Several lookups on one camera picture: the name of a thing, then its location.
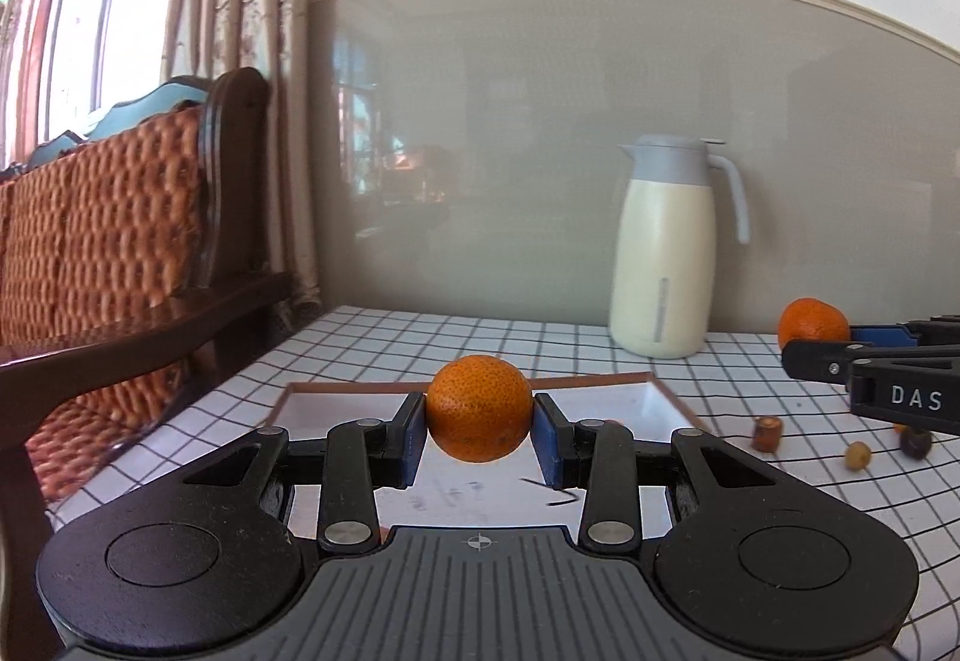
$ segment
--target white tablecloth with black grid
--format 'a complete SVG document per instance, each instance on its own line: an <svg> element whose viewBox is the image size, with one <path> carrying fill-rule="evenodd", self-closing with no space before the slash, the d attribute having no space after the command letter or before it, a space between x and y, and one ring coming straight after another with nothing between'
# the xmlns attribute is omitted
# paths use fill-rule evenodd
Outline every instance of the white tablecloth with black grid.
<svg viewBox="0 0 960 661"><path fill-rule="evenodd" d="M928 458L904 457L889 424L848 412L842 388L787 378L776 338L767 335L712 333L695 356L648 361L616 349L605 327L344 306L242 370L103 469L80 493L51 507L54 527L257 426L290 382L429 381L463 354L500 356L531 378L652 370L716 434L744 448L756 416L780 416L784 440L776 455L762 457L890 525L917 556L920 592L898 650L917 661L960 656L955 490L960 440L936 434ZM856 440L874 452L863 472L843 465L844 450Z"/></svg>

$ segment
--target crosshair marking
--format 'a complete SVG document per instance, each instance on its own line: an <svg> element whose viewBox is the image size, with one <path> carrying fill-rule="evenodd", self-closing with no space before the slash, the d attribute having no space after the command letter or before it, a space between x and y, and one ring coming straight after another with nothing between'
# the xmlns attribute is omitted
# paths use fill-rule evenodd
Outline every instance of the crosshair marking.
<svg viewBox="0 0 960 661"><path fill-rule="evenodd" d="M491 545L495 545L496 542L493 541L489 536L484 536L482 533L477 533L476 536L471 536L467 541L464 542L465 545L471 546L473 549L487 549Z"/></svg>

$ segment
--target jug handle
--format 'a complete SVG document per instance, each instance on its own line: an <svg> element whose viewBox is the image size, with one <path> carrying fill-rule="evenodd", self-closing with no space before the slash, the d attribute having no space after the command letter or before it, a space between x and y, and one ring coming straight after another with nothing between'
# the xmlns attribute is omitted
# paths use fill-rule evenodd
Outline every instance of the jug handle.
<svg viewBox="0 0 960 661"><path fill-rule="evenodd" d="M741 244L750 243L750 214L747 212L747 193L743 188L743 180L736 165L719 154L708 154L707 165L722 170L730 180L730 191L733 194L733 213L736 215L736 240Z"/></svg>

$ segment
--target chair armrest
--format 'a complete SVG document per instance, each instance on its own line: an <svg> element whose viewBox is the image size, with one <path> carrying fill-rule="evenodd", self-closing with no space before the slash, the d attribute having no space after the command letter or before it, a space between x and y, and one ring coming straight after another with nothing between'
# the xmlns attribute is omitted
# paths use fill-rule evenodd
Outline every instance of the chair armrest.
<svg viewBox="0 0 960 661"><path fill-rule="evenodd" d="M163 368L231 322L288 298L292 288L290 274L242 274L128 320L0 346L0 450L30 438L65 400Z"/></svg>

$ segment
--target metal screw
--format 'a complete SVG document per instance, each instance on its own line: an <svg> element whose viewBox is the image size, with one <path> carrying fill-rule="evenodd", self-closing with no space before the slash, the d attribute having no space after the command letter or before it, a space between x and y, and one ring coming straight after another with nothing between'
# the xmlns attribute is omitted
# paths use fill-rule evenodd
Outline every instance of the metal screw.
<svg viewBox="0 0 960 661"><path fill-rule="evenodd" d="M335 545L358 545L370 539L371 530L366 522L342 520L331 522L323 532L326 541Z"/></svg>
<svg viewBox="0 0 960 661"><path fill-rule="evenodd" d="M599 545L622 545L634 538L634 530L617 520L594 522L587 529L587 536Z"/></svg>

